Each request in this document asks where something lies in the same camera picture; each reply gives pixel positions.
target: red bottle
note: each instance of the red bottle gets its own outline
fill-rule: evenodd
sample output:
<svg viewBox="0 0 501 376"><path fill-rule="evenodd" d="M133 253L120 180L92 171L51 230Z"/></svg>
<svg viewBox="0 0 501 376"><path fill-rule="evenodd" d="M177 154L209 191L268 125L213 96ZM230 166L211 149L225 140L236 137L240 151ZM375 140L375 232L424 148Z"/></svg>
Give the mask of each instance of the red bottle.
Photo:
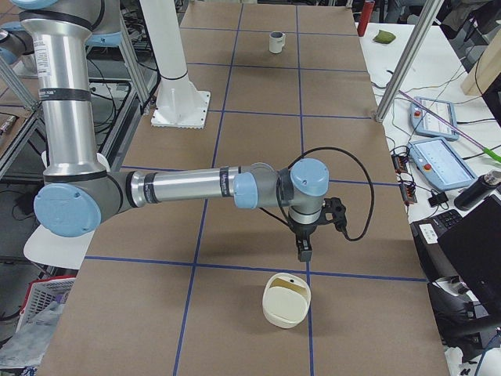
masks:
<svg viewBox="0 0 501 376"><path fill-rule="evenodd" d="M359 27L357 27L357 32L359 33L359 37L363 37L366 33L367 24L370 21L370 15L373 14L374 9L374 0L366 0L363 4L362 15L360 16Z"/></svg>

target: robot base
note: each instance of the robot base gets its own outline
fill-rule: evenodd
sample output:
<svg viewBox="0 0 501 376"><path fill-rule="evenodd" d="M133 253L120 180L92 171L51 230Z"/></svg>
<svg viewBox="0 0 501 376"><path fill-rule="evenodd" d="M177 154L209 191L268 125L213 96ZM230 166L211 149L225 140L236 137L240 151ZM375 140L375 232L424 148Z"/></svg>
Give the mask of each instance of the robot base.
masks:
<svg viewBox="0 0 501 376"><path fill-rule="evenodd" d="M199 92L188 80L179 83L167 81L162 84L164 85L160 86L157 109L153 113L151 125L202 129L211 93Z"/></svg>

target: black bottle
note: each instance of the black bottle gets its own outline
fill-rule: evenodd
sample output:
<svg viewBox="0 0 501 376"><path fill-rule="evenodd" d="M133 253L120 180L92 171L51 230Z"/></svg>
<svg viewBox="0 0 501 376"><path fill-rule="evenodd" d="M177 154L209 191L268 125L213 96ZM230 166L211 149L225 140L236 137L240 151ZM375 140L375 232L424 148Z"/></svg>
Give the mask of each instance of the black bottle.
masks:
<svg viewBox="0 0 501 376"><path fill-rule="evenodd" d="M501 172L492 170L480 176L475 183L461 192L454 200L454 205L462 211L470 210L499 185L501 185Z"/></svg>

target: light blue joint cap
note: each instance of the light blue joint cap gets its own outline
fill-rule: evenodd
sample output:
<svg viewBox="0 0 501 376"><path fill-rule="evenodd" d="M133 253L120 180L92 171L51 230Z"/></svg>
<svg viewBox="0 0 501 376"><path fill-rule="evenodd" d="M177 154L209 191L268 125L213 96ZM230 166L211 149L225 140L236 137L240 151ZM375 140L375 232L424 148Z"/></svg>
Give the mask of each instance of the light blue joint cap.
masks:
<svg viewBox="0 0 501 376"><path fill-rule="evenodd" d="M323 196L329 189L329 170L317 159L301 159L292 166L290 178L296 189L308 196Z"/></svg>
<svg viewBox="0 0 501 376"><path fill-rule="evenodd" d="M122 33L93 34L87 39L86 45L91 47L117 47L122 40Z"/></svg>
<svg viewBox="0 0 501 376"><path fill-rule="evenodd" d="M8 65L14 64L17 60L17 56L10 52L8 49L0 48L0 56Z"/></svg>
<svg viewBox="0 0 501 376"><path fill-rule="evenodd" d="M85 191L64 183L44 186L34 199L40 223L61 237L79 237L97 228L101 211Z"/></svg>
<svg viewBox="0 0 501 376"><path fill-rule="evenodd" d="M14 5L23 9L43 9L54 5L59 0L10 0Z"/></svg>
<svg viewBox="0 0 501 376"><path fill-rule="evenodd" d="M240 209L255 209L258 206L258 185L250 172L235 176L233 200Z"/></svg>
<svg viewBox="0 0 501 376"><path fill-rule="evenodd" d="M25 31L19 21L6 22L0 28L7 31Z"/></svg>

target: computer monitor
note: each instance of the computer monitor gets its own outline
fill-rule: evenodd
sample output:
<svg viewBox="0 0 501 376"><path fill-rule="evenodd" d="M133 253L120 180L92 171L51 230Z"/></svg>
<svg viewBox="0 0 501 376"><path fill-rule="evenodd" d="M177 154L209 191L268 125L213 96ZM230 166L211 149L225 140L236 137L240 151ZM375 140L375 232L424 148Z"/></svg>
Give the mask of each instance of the computer monitor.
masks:
<svg viewBox="0 0 501 376"><path fill-rule="evenodd" d="M501 200L485 198L438 238L452 266L491 315L501 313Z"/></svg>

